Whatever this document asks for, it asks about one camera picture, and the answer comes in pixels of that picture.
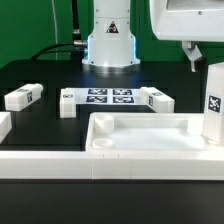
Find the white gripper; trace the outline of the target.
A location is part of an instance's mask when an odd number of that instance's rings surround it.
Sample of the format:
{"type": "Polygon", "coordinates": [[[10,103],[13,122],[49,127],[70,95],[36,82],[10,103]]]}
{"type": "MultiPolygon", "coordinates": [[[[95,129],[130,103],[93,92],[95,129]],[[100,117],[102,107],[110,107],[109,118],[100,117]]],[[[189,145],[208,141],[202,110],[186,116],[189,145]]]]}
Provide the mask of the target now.
{"type": "Polygon", "coordinates": [[[224,42],[224,0],[149,0],[152,30],[160,40],[179,40],[198,71],[202,54],[194,41],[224,42]]]}

